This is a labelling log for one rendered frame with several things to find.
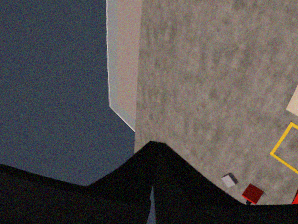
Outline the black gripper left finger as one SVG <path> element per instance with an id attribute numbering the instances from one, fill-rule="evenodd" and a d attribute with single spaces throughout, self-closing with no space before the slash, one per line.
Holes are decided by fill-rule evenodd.
<path id="1" fill-rule="evenodd" d="M 146 224 L 157 141 L 89 186 L 0 164 L 0 224 Z"/>

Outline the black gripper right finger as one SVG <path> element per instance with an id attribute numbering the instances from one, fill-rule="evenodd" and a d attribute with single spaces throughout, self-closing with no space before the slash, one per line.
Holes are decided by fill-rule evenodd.
<path id="1" fill-rule="evenodd" d="M 298 204 L 245 205 L 157 143 L 153 193 L 156 224 L 298 224 Z"/>

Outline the grey rectangular block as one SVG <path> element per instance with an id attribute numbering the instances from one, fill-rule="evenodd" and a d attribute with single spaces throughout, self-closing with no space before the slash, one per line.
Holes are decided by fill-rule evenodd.
<path id="1" fill-rule="evenodd" d="M 230 188 L 230 186 L 237 185 L 238 183 L 238 181 L 235 181 L 234 179 L 234 176 L 231 176 L 230 173 L 227 173 L 227 175 L 222 176 L 221 180 L 225 181 L 227 188 Z"/>

